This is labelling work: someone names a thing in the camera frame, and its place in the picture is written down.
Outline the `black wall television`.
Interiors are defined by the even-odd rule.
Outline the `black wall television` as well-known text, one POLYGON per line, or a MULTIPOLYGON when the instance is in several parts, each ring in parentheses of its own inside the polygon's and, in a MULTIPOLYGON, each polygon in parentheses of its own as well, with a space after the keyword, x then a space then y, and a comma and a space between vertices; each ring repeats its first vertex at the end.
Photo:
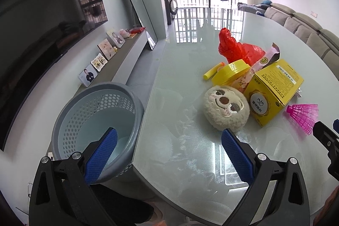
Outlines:
POLYGON ((2 146, 43 75, 106 21, 103 0, 1 0, 2 146))

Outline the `yellow foam dart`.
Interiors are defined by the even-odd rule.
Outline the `yellow foam dart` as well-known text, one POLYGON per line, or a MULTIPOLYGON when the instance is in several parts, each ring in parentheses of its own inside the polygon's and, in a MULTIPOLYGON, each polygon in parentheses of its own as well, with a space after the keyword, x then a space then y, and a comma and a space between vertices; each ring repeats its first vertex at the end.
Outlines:
POLYGON ((212 67, 209 71, 207 71, 203 75, 203 79, 209 80, 210 78, 212 78, 218 72, 219 69, 221 69, 224 66, 225 66, 224 62, 220 62, 219 64, 215 65, 214 67, 212 67))

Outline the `pink plastic shuttlecock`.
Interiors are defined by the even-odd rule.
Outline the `pink plastic shuttlecock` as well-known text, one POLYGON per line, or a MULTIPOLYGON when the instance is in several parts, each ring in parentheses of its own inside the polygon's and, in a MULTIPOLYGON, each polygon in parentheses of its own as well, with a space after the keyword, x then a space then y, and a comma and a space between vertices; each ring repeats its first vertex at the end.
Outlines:
POLYGON ((312 134, 319 114, 317 104, 288 105, 286 112, 307 135, 312 134))

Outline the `beige sloth plush face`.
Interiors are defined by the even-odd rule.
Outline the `beige sloth plush face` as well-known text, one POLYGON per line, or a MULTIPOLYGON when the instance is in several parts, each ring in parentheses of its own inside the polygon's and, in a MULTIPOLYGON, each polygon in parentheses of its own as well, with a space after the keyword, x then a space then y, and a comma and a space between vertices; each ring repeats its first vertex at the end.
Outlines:
POLYGON ((204 94, 203 112, 215 129, 237 132, 246 125, 250 108, 240 91, 230 86, 216 85, 204 94))

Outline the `photo frame of man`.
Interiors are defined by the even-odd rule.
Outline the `photo frame of man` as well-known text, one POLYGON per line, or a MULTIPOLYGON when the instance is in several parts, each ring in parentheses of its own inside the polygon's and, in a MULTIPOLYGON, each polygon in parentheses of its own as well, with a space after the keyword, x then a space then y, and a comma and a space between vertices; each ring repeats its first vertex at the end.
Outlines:
POLYGON ((97 75, 98 72, 96 69, 92 64, 89 64, 83 71, 81 71, 81 73, 78 75, 78 78, 85 87, 88 87, 97 77, 97 75))

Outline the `red packet on shelf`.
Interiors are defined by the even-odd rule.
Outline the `red packet on shelf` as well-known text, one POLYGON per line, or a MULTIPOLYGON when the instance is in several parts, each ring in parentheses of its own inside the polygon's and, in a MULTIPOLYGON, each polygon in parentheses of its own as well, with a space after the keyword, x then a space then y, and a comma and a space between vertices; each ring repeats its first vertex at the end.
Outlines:
POLYGON ((145 30, 144 27, 137 27, 137 28, 132 28, 129 30, 130 34, 140 34, 145 30))

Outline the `scalloped photo frame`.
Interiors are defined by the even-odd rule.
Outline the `scalloped photo frame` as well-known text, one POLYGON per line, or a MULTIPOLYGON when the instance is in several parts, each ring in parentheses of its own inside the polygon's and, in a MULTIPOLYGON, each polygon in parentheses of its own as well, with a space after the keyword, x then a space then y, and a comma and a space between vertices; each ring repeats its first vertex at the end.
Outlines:
POLYGON ((100 72, 102 68, 108 63, 108 61, 101 53, 99 53, 90 63, 97 70, 97 72, 100 72))

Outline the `red plastic bag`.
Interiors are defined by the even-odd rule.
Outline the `red plastic bag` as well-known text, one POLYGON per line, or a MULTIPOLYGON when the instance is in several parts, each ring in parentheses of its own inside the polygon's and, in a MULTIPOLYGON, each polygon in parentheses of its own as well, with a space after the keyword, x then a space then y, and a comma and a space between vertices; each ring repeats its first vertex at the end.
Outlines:
POLYGON ((237 42, 227 28, 219 32, 219 41, 218 51, 229 64, 243 60, 251 67, 265 55, 265 51, 257 45, 237 42))

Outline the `washing machine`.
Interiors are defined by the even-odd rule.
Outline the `washing machine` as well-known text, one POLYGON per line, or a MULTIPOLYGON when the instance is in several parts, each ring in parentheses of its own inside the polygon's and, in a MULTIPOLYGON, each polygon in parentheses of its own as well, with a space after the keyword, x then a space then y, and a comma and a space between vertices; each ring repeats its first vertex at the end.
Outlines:
POLYGON ((176 0, 164 0, 167 25, 171 25, 178 12, 178 3, 176 0))

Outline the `pink snack wrapper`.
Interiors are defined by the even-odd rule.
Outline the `pink snack wrapper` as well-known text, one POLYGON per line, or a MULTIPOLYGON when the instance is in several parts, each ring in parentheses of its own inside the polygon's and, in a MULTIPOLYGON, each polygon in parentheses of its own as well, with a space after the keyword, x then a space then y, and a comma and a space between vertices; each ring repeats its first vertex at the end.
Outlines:
POLYGON ((266 54, 264 54, 264 56, 260 58, 260 60, 258 60, 253 66, 251 66, 249 71, 247 71, 241 77, 236 79, 232 83, 231 87, 243 93, 256 72, 271 65, 272 63, 278 61, 279 59, 280 59, 280 49, 275 43, 273 43, 271 48, 266 52, 266 54))

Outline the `yellow cardboard box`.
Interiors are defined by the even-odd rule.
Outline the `yellow cardboard box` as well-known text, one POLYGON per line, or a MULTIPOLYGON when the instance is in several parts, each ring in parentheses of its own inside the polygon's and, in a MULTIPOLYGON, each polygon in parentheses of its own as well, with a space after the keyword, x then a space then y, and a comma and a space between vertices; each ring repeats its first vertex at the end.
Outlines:
POLYGON ((244 91, 250 114, 260 126, 267 125, 294 97, 304 78, 279 59, 257 71, 244 91))

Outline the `tilted portrait photo frame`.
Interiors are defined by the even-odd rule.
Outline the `tilted portrait photo frame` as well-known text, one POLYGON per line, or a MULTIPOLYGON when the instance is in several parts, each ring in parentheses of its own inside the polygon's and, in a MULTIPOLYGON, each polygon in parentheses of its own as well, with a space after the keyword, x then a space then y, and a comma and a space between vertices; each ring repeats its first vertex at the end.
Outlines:
POLYGON ((119 33, 116 33, 114 30, 108 30, 106 34, 109 37, 110 42, 112 42, 113 45, 117 48, 121 48, 125 43, 125 39, 119 33))

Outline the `grey perforated plastic basket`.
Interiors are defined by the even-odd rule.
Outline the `grey perforated plastic basket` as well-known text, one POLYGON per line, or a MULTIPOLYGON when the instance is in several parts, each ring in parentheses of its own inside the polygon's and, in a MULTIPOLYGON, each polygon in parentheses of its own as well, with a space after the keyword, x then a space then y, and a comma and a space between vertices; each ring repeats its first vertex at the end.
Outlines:
POLYGON ((53 157, 67 159, 76 151, 83 152, 108 128, 114 128, 117 145, 97 181, 129 181, 143 115, 143 104, 128 86, 106 82, 89 87, 73 97, 59 114, 52 131, 53 157))

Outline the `tall leaning mirror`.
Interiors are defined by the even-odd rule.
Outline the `tall leaning mirror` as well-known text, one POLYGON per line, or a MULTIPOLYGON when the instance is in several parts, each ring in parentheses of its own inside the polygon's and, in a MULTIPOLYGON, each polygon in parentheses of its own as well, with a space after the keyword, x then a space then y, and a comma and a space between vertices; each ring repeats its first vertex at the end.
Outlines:
POLYGON ((130 0, 130 1, 136 12, 136 15, 138 16, 140 25, 145 28, 149 47, 151 50, 154 50, 158 42, 158 39, 153 24, 151 22, 151 18, 145 6, 145 3, 143 0, 130 0))

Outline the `pink baby photo frame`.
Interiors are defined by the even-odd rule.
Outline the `pink baby photo frame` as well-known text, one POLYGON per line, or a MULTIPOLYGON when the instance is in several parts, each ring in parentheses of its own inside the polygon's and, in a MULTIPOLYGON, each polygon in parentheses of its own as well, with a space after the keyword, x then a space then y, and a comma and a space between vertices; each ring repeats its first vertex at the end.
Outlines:
POLYGON ((108 39, 104 39, 100 42, 98 44, 98 48, 105 56, 106 60, 110 60, 117 53, 108 39))

